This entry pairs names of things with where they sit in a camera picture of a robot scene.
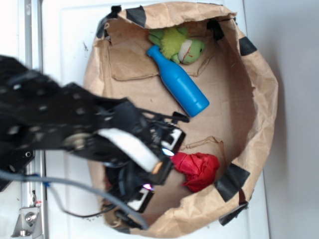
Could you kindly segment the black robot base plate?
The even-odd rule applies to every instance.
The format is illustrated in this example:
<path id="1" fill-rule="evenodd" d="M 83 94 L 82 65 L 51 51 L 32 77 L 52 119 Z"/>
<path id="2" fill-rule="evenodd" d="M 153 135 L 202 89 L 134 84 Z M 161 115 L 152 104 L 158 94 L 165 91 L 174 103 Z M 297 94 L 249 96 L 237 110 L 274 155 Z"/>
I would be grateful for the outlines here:
<path id="1" fill-rule="evenodd" d="M 8 173 L 21 173 L 33 159 L 33 151 L 8 151 L 1 153 L 0 169 Z"/>

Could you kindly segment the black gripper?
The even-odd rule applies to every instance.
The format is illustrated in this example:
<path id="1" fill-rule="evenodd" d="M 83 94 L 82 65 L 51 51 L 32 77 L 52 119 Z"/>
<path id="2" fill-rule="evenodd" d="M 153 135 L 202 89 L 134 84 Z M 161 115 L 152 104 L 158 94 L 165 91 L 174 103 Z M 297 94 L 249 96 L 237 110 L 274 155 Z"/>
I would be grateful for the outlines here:
<path id="1" fill-rule="evenodd" d="M 164 185 L 171 170 L 170 157 L 178 153 L 186 134 L 168 117 L 139 109 L 128 99 L 94 101 L 99 124 L 94 132 L 95 155 L 106 165 L 110 193 L 132 199 L 127 205 L 143 213 L 154 195 L 146 184 Z"/>

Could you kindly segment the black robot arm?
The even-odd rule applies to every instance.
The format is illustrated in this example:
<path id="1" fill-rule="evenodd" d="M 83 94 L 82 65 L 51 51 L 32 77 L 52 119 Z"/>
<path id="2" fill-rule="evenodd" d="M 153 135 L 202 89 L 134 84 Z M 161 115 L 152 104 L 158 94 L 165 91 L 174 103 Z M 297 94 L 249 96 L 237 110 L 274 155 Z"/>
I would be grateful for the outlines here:
<path id="1" fill-rule="evenodd" d="M 64 150 L 102 162 L 111 190 L 107 211 L 130 212 L 145 185 L 163 185 L 185 133 L 185 115 L 137 108 L 128 99 L 96 96 L 77 84 L 58 85 L 18 60 L 0 58 L 0 152 Z"/>

